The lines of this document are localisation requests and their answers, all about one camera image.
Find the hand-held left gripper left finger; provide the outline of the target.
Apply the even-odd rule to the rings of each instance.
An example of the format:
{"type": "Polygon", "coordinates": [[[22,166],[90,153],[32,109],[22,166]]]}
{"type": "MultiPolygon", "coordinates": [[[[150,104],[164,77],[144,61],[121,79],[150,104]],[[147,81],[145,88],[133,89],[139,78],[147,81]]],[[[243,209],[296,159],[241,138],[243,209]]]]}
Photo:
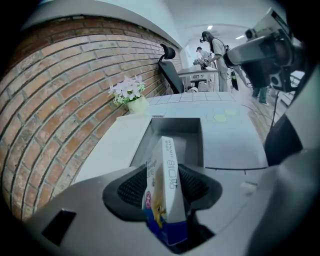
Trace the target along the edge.
{"type": "Polygon", "coordinates": [[[54,256],[164,256],[144,221],[124,221],[105,206],[103,191],[145,167],[128,167],[78,182],[41,208],[25,227],[54,256]]]}

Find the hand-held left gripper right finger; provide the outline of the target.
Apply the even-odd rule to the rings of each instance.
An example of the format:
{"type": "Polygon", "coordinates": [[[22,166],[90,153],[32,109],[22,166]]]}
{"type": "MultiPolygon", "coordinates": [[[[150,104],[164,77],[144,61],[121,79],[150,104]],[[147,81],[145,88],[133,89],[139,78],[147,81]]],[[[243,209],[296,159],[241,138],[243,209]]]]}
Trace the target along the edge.
{"type": "Polygon", "coordinates": [[[248,175],[180,165],[195,186],[189,256],[315,254],[320,226],[320,151],[305,149],[248,175]]]}

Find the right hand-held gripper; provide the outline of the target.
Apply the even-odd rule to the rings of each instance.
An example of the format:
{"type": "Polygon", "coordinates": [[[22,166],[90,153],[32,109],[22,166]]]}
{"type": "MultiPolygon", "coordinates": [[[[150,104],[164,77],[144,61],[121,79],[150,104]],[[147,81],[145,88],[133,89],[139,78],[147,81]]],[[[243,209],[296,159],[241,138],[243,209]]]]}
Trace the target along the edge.
{"type": "Polygon", "coordinates": [[[292,30],[273,8],[245,36],[245,43],[224,54],[228,67],[241,67],[255,89],[271,86],[298,92],[303,88],[304,80],[292,85],[291,74],[304,70],[305,49],[294,44],[292,30]]]}

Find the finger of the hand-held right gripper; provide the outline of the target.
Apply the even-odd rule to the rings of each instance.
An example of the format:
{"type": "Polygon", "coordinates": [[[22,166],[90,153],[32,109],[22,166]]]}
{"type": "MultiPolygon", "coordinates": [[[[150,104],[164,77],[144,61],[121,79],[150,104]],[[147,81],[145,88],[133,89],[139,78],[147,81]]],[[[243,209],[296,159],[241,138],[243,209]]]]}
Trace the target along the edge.
{"type": "Polygon", "coordinates": [[[269,166],[303,149],[320,147],[320,83],[308,81],[270,129],[264,144],[269,166]]]}

